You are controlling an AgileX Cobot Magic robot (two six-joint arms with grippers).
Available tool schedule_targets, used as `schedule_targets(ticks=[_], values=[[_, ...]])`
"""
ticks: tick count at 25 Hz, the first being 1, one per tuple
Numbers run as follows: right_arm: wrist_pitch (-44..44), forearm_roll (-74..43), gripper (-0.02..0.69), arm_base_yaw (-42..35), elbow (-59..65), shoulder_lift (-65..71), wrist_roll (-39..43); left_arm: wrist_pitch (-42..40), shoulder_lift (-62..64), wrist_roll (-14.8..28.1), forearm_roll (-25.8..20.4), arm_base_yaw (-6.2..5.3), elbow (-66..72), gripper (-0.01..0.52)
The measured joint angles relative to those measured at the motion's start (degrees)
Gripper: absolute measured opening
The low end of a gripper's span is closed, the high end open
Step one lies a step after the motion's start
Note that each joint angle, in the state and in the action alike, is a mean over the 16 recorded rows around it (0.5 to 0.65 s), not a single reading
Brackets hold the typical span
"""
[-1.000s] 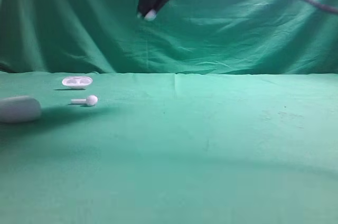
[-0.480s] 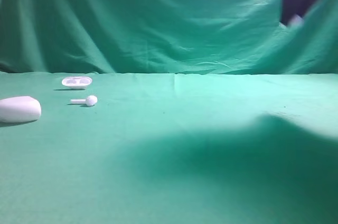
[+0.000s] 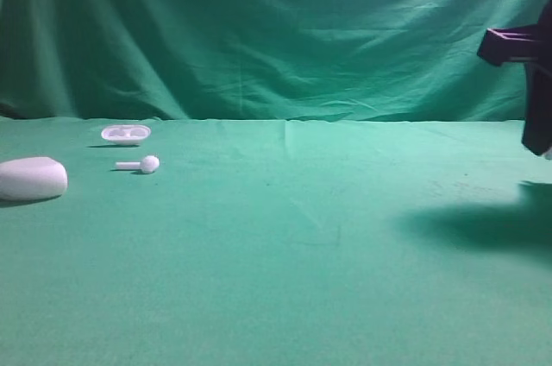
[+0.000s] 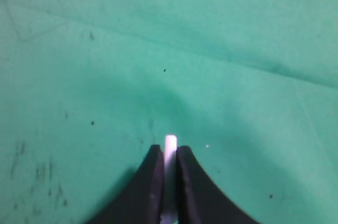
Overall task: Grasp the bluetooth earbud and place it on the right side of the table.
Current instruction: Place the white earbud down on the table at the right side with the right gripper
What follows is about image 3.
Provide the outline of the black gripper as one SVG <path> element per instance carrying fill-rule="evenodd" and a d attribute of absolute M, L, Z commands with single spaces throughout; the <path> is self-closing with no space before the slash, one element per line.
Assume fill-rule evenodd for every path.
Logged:
<path fill-rule="evenodd" d="M 533 155 L 547 154 L 551 149 L 551 71 L 542 66 L 551 66 L 551 0 L 534 24 L 488 28 L 477 55 L 492 66 L 527 63 L 522 144 Z"/>

